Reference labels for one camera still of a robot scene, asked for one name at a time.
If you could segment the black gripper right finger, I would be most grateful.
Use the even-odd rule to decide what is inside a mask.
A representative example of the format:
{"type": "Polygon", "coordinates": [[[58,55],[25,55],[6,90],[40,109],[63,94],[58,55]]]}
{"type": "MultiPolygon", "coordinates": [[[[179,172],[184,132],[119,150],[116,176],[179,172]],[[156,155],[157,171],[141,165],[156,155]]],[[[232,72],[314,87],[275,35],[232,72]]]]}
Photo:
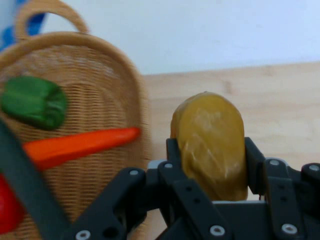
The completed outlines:
{"type": "Polygon", "coordinates": [[[292,169],[284,160],[266,158],[245,137],[248,186],[264,197],[270,234],[274,240],[320,238],[320,175],[304,166],[292,169]]]}

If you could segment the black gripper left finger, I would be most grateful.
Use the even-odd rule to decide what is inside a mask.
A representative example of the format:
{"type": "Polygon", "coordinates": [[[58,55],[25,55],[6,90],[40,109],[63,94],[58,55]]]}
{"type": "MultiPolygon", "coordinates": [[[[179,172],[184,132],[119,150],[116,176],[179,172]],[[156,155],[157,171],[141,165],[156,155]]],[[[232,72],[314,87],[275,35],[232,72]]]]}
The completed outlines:
{"type": "Polygon", "coordinates": [[[157,168],[121,170],[71,226],[74,240],[125,240],[151,210],[166,229],[161,240],[231,240],[233,231],[207,195],[181,167],[176,139],[157,168]]]}

